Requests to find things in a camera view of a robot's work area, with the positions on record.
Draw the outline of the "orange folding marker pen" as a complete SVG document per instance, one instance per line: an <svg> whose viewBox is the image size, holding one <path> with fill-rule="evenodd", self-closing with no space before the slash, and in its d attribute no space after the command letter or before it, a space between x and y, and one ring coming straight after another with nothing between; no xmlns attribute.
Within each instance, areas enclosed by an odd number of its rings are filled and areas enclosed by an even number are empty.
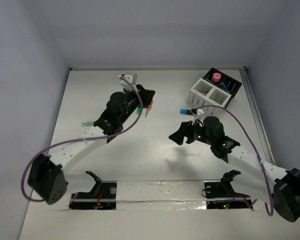
<svg viewBox="0 0 300 240"><path fill-rule="evenodd" d="M151 103L147 106L145 110L145 117L147 117L149 115L149 112L152 110L153 102L154 101L152 100Z"/></svg>

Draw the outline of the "green folding marker pen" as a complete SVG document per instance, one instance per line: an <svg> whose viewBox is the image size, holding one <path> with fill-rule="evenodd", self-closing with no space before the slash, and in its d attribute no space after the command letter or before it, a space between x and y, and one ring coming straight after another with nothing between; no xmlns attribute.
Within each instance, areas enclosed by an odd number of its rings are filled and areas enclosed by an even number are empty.
<svg viewBox="0 0 300 240"><path fill-rule="evenodd" d="M86 121L81 123L82 126L92 126L93 124L94 124L93 121Z"/></svg>

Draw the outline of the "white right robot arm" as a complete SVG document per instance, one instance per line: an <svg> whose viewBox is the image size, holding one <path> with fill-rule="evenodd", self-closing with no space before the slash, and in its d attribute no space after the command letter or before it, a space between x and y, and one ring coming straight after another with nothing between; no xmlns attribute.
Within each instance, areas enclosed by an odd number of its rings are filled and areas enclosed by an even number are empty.
<svg viewBox="0 0 300 240"><path fill-rule="evenodd" d="M208 116L202 124L184 121L168 138L179 146L195 141L207 144L215 157L235 167L221 179L220 190L225 196L245 194L272 205L288 222L300 218L300 170L287 170L259 160L256 153L225 135L217 117Z"/></svg>

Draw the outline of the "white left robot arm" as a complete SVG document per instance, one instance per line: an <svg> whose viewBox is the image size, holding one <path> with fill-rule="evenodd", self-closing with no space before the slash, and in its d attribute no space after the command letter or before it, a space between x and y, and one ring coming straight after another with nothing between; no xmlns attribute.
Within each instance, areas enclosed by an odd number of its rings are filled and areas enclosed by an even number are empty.
<svg viewBox="0 0 300 240"><path fill-rule="evenodd" d="M52 145L53 148L62 147L52 154L48 154L50 148L46 147L30 160L21 178L23 196L31 202L46 202L48 205L58 202L67 191L66 173L91 152L133 128L135 121L127 128L124 128L125 122L137 108L149 109L155 93L141 84L127 84L122 91L112 93L105 110L81 137ZM28 196L25 184L40 198Z"/></svg>

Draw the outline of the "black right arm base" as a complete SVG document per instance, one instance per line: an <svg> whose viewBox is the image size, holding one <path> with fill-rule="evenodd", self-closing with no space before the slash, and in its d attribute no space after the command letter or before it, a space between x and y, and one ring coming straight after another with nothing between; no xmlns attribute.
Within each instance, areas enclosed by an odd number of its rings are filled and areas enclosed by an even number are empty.
<svg viewBox="0 0 300 240"><path fill-rule="evenodd" d="M231 182L240 174L238 170L231 170L226 172L220 180L205 182L201 195L206 199L251 200L250 196L235 192L231 186Z"/></svg>

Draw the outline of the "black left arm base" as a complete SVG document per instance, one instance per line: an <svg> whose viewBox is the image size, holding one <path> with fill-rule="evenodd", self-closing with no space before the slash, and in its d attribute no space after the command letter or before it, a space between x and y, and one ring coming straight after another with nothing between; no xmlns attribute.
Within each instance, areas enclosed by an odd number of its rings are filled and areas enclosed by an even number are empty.
<svg viewBox="0 0 300 240"><path fill-rule="evenodd" d="M92 171L86 171L95 181L89 192L72 193L68 207L71 210L115 210L117 208L117 182L102 181Z"/></svg>

